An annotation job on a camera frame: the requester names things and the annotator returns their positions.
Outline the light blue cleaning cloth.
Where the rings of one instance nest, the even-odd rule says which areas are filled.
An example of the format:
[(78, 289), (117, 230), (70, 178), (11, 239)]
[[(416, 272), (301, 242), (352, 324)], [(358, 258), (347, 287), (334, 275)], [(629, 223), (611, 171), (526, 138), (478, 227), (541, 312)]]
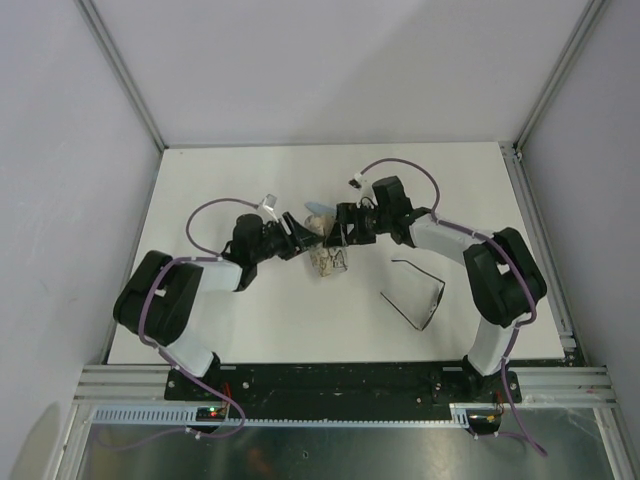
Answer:
[(314, 215), (333, 215), (335, 213), (333, 207), (318, 202), (306, 202), (305, 207)]

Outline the map print glasses case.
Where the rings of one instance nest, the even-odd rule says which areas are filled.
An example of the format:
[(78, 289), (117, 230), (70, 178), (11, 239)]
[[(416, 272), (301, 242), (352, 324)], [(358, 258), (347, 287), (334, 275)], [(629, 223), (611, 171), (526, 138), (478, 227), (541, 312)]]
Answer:
[[(334, 222), (332, 215), (311, 214), (305, 219), (304, 227), (319, 236), (328, 237)], [(311, 265), (320, 278), (345, 273), (348, 270), (345, 248), (316, 245), (308, 250), (308, 254)]]

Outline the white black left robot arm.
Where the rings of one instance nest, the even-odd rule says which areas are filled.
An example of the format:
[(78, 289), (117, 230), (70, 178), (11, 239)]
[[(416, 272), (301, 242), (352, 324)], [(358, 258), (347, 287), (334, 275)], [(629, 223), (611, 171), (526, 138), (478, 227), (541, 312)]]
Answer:
[(258, 265), (273, 257), (290, 260), (323, 242), (289, 213), (265, 222), (257, 214), (236, 220), (220, 255), (172, 257), (147, 252), (117, 297), (113, 318), (157, 349), (171, 365), (188, 373), (186, 387), (197, 398), (214, 397), (221, 387), (217, 354), (189, 327), (198, 294), (241, 292), (256, 278)]

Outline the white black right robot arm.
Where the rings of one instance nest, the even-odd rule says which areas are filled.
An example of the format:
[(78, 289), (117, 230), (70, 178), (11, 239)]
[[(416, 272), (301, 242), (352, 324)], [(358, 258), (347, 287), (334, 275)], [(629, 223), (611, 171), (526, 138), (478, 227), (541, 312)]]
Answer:
[(519, 332), (537, 320), (538, 303), (547, 294), (546, 281), (521, 233), (512, 227), (485, 233), (437, 215), (435, 207), (416, 207), (397, 176), (366, 187), (363, 176), (356, 175), (350, 184), (361, 190), (361, 197), (333, 209), (326, 233), (315, 233), (290, 213), (283, 214), (294, 252), (370, 245), (387, 235), (398, 245), (461, 265), (480, 317), (462, 360), (461, 388), (473, 401), (486, 400), (496, 391), (497, 378), (505, 379)]

